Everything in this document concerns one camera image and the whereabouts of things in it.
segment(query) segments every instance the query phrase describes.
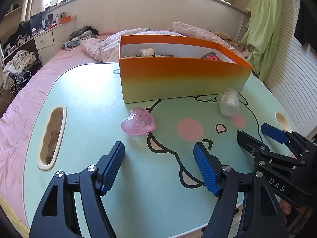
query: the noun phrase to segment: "table surface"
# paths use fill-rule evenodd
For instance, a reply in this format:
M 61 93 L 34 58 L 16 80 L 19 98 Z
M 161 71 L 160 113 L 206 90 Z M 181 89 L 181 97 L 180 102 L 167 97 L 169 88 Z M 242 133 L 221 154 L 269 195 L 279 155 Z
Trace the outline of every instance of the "table surface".
M 126 155 L 114 182 L 102 201 L 119 238 L 166 238 L 206 224 L 217 198 L 208 192 L 193 158 L 193 146 L 203 141 L 222 164 L 248 173 L 252 156 L 236 142 L 242 130 L 271 151 L 289 153 L 286 146 L 266 138 L 259 126 L 267 122 L 279 128 L 275 112 L 292 123 L 270 91 L 250 75 L 238 94 L 237 121 L 223 119 L 216 95 L 174 98 L 124 104 L 119 64 L 87 64 L 64 73 L 55 82 L 39 112 L 30 137 L 23 177 L 26 217 L 31 226 L 42 195 L 56 171 L 81 172 L 108 154 L 117 140 L 126 146 Z M 51 111 L 64 104 L 66 125 L 54 167 L 42 171 L 36 158 Z M 156 130 L 147 135 L 129 136 L 120 127 L 129 111 L 148 108 Z M 239 193 L 237 203 L 243 200 Z M 80 228 L 89 237 L 80 203 L 75 193 Z

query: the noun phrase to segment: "green cloth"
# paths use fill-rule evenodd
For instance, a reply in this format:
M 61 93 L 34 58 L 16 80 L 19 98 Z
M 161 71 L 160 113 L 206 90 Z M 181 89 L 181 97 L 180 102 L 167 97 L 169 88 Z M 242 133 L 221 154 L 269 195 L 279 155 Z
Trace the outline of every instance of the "green cloth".
M 241 42 L 254 47 L 248 63 L 253 65 L 260 81 L 264 81 L 272 65 L 283 17 L 283 0 L 250 0 L 248 31 Z

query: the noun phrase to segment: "blue ribbed rubber pad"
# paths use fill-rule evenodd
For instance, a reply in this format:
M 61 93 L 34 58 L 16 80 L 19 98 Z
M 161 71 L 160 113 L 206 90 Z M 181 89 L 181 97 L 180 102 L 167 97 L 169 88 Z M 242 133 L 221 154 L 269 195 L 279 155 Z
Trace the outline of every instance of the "blue ribbed rubber pad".
M 219 187 L 217 185 L 216 174 L 209 164 L 202 149 L 197 144 L 194 146 L 194 159 L 205 182 L 207 190 L 217 196 Z
M 107 166 L 106 171 L 104 172 L 102 176 L 103 184 L 104 184 L 100 189 L 100 192 L 102 194 L 105 195 L 107 191 L 111 190 L 112 185 L 114 184 L 115 179 L 117 177 L 121 163 L 123 161 L 124 154 L 125 154 L 124 144 L 121 143 L 120 146 L 117 148 L 117 151 L 113 155 L 110 163 Z
M 276 140 L 280 144 L 286 144 L 288 142 L 288 138 L 285 132 L 267 123 L 262 124 L 261 132 L 271 139 Z

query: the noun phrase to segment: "orange box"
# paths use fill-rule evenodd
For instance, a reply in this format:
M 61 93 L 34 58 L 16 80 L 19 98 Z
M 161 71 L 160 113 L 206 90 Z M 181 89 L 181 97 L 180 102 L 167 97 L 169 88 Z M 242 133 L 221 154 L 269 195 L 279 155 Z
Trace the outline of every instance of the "orange box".
M 71 20 L 72 20 L 72 16 L 67 16 L 67 17 L 61 18 L 61 19 L 60 19 L 60 24 L 69 22 L 69 21 L 71 21 Z
M 125 58 L 147 48 L 175 57 Z M 220 61 L 201 59 L 207 53 Z M 121 36 L 119 67 L 125 103 L 221 94 L 230 87 L 240 92 L 253 69 L 218 43 L 167 35 Z

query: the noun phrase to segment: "mattress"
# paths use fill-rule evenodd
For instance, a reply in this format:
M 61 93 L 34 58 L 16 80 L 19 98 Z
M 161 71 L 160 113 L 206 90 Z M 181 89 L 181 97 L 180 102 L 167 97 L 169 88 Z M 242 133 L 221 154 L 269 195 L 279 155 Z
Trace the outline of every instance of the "mattress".
M 26 226 L 22 193 L 23 169 L 37 114 L 60 75 L 75 66 L 96 62 L 82 51 L 81 46 L 75 47 L 73 51 L 59 50 L 17 94 L 0 119 L 0 193 Z

